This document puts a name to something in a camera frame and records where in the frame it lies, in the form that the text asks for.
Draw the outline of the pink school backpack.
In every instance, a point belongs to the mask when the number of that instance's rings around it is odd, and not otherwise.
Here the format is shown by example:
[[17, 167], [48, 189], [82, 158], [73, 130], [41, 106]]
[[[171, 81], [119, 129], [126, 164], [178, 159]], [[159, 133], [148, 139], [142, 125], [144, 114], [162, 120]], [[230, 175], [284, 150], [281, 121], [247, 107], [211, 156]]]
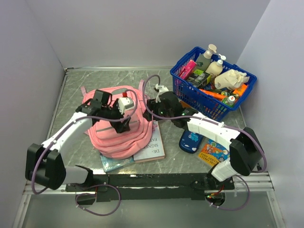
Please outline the pink school backpack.
[[133, 90], [138, 97], [138, 106], [135, 113], [131, 116], [129, 122], [130, 130], [117, 133], [108, 121], [99, 121], [85, 133], [89, 136], [92, 145], [100, 151], [100, 153], [113, 159], [126, 159], [145, 147], [152, 137], [153, 121], [147, 121], [143, 114], [146, 110], [144, 103], [149, 96], [143, 97], [143, 83], [139, 82], [137, 89], [132, 86], [116, 86], [102, 88], [102, 91], [109, 92], [113, 95], [112, 106], [117, 98], [123, 96], [125, 90]]

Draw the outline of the white book pink flowers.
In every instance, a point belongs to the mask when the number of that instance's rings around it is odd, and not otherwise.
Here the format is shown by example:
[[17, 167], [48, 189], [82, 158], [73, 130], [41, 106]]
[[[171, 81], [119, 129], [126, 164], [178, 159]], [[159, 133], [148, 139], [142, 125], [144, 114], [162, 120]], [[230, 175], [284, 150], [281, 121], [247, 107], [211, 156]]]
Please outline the white book pink flowers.
[[135, 163], [154, 161], [165, 158], [161, 132], [157, 121], [153, 122], [152, 136], [149, 143], [138, 151], [133, 160]]

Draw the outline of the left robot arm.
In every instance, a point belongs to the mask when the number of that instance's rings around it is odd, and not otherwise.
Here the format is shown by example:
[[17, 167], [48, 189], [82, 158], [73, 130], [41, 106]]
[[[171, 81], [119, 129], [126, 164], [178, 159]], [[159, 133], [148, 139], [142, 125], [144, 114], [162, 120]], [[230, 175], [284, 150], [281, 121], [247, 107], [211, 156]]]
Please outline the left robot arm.
[[112, 98], [111, 93], [96, 90], [93, 98], [77, 107], [57, 133], [41, 144], [34, 143], [28, 147], [25, 177], [31, 181], [34, 194], [39, 193], [35, 184], [52, 190], [63, 184], [77, 184], [84, 191], [92, 189], [93, 171], [79, 165], [67, 166], [63, 158], [69, 146], [100, 120], [109, 122], [119, 133], [127, 129], [131, 116], [124, 114], [136, 110], [138, 98], [130, 98], [126, 92], [114, 102]]

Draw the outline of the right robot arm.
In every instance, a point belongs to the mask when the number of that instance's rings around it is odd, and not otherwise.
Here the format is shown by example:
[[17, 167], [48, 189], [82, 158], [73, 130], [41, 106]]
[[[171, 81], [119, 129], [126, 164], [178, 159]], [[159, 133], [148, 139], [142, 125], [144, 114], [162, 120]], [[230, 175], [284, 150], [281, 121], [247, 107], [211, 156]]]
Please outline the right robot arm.
[[211, 139], [229, 152], [230, 156], [214, 165], [209, 172], [207, 183], [212, 189], [220, 188], [224, 181], [234, 175], [250, 175], [260, 160], [266, 159], [251, 128], [228, 126], [195, 109], [184, 108], [172, 91], [164, 92], [156, 99], [148, 99], [144, 105], [147, 119], [170, 120], [176, 127]]

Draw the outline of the beige cloth bag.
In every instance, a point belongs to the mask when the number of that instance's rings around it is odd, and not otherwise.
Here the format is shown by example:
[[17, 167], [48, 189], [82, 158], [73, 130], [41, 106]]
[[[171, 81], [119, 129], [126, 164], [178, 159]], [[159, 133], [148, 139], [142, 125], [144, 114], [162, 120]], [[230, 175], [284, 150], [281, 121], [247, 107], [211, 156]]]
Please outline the beige cloth bag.
[[228, 89], [230, 91], [240, 88], [244, 83], [247, 83], [250, 76], [247, 73], [230, 69], [214, 79], [216, 89]]

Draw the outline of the orange snack pack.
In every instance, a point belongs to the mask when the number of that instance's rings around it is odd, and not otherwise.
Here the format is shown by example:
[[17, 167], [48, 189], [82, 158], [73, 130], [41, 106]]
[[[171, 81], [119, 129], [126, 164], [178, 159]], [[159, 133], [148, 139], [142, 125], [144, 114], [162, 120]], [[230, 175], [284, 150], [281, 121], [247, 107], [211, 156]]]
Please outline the orange snack pack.
[[246, 89], [247, 89], [247, 85], [243, 84], [241, 87], [235, 89], [233, 91], [233, 94], [236, 94], [239, 97], [241, 97], [244, 94], [244, 92], [246, 91]]

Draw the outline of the blue plastic basket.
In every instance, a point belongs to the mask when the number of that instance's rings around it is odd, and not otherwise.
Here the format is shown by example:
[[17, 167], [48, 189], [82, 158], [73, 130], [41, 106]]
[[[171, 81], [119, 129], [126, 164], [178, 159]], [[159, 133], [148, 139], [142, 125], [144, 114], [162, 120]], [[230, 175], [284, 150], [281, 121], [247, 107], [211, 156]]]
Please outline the blue plastic basket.
[[230, 111], [237, 110], [240, 105], [247, 99], [253, 90], [255, 83], [257, 81], [257, 77], [235, 64], [230, 64], [228, 62], [224, 62], [223, 72], [226, 72], [230, 69], [238, 70], [243, 73], [247, 73], [249, 76], [249, 81], [245, 83], [247, 85], [246, 90], [242, 94], [242, 96], [234, 103], [233, 107], [229, 107], [223, 104], [218, 99], [205, 94], [199, 89], [195, 88], [189, 82], [181, 79], [179, 77], [179, 73], [182, 71], [182, 68], [185, 67], [191, 60], [196, 61], [197, 58], [203, 54], [205, 50], [201, 47], [194, 47], [190, 52], [186, 53], [170, 70], [170, 74], [172, 76], [172, 86], [173, 92], [175, 95], [197, 111], [203, 113], [210, 119], [215, 121], [221, 121]]

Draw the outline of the pink box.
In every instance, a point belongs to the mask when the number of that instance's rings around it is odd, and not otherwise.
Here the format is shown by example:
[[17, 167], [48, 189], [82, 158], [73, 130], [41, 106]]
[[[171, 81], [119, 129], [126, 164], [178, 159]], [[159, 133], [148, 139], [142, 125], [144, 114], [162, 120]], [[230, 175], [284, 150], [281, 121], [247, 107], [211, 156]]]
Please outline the pink box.
[[190, 60], [186, 66], [183, 66], [181, 71], [179, 72], [178, 76], [182, 79], [186, 79], [188, 77], [188, 75], [193, 71], [193, 69], [196, 66], [196, 62], [194, 62], [193, 60]]

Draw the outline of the black green box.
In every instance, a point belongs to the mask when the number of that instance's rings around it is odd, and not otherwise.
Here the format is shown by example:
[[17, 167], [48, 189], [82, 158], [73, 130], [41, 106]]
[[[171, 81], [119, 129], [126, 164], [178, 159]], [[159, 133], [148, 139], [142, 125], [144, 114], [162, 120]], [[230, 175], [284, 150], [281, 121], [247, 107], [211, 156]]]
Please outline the black green box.
[[209, 73], [196, 69], [189, 75], [187, 82], [191, 83], [195, 88], [204, 88], [210, 83], [210, 79], [211, 75]]

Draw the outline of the blue pencil case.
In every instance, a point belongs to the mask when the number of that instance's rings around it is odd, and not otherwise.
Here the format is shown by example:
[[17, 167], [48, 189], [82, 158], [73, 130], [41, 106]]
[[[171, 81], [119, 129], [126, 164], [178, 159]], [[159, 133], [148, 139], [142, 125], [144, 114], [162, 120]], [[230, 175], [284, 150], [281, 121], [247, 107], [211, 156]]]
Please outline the blue pencil case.
[[203, 138], [204, 137], [198, 133], [185, 130], [180, 138], [179, 147], [184, 152], [193, 154], [200, 147]]

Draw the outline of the orange packet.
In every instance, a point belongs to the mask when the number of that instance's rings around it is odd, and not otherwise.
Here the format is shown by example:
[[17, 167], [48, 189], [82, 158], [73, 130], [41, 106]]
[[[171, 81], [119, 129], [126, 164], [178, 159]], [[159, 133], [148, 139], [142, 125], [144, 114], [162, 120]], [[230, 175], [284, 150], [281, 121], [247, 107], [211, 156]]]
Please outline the orange packet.
[[204, 89], [200, 89], [200, 91], [202, 91], [203, 93], [207, 94], [207, 95], [210, 95], [218, 100], [222, 100], [224, 98], [226, 98], [227, 96], [225, 95], [221, 95], [221, 94], [218, 94], [218, 93], [214, 93], [214, 92], [211, 92], [211, 91], [207, 91], [207, 90], [204, 90]]

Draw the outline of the grey pump bottle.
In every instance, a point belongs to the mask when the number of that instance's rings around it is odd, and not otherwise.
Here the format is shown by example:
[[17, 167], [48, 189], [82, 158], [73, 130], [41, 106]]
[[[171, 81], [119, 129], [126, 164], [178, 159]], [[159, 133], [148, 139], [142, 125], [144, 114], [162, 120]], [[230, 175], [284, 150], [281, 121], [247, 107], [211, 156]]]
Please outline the grey pump bottle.
[[208, 66], [211, 64], [212, 55], [216, 52], [217, 47], [214, 44], [209, 44], [208, 49], [197, 58], [196, 68], [205, 72]]

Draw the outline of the teal hardcover book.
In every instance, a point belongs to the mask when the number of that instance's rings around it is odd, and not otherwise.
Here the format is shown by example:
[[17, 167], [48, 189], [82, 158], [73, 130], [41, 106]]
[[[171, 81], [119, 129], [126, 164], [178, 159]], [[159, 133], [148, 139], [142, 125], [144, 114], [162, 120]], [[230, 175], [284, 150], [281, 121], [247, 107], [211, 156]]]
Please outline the teal hardcover book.
[[107, 158], [101, 154], [100, 159], [101, 159], [103, 171], [106, 173], [121, 169], [125, 166], [134, 163], [134, 159], [132, 156], [127, 159], [117, 160], [117, 159]]

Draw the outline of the cream pump bottle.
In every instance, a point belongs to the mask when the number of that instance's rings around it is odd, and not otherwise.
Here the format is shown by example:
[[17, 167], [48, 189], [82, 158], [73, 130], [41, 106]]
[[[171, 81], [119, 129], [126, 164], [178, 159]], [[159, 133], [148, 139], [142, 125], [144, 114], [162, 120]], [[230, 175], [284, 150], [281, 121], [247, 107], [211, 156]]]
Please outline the cream pump bottle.
[[211, 77], [213, 78], [221, 74], [223, 70], [223, 63], [227, 59], [225, 55], [219, 54], [218, 56], [219, 56], [219, 60], [216, 62], [213, 61], [206, 69], [206, 73], [210, 74]]

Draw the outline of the green bottle red cap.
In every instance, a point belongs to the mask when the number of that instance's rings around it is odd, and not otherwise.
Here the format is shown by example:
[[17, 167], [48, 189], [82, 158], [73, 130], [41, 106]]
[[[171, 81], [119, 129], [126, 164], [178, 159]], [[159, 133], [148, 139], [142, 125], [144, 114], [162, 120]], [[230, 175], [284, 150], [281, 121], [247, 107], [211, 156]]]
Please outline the green bottle red cap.
[[234, 107], [235, 102], [238, 99], [238, 95], [230, 95], [222, 99], [222, 103], [229, 107]]

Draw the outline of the yellow children's book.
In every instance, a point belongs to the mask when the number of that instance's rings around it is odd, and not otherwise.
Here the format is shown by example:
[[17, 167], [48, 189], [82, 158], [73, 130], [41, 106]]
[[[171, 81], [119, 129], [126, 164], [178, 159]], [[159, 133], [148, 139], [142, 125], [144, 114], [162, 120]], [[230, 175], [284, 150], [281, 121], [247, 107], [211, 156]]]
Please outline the yellow children's book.
[[198, 158], [213, 167], [230, 157], [229, 151], [221, 144], [209, 139], [198, 154]]

